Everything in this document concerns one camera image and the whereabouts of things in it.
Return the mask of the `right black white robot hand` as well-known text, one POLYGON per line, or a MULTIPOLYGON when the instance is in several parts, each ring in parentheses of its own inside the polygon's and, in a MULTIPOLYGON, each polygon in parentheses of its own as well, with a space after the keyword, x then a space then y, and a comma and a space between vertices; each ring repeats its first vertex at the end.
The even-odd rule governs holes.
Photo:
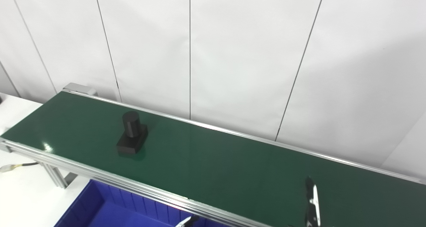
POLYGON ((318 188, 311 177, 305 180, 307 209, 305 213, 306 227, 321 227, 318 188))

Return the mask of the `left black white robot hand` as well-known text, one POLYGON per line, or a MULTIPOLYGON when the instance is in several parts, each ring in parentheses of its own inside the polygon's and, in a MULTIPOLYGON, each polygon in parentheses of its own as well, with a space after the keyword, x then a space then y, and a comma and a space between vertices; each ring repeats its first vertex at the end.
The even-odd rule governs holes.
POLYGON ((199 221, 198 215, 191 215, 184 220, 180 221, 175 227, 193 227, 199 221))

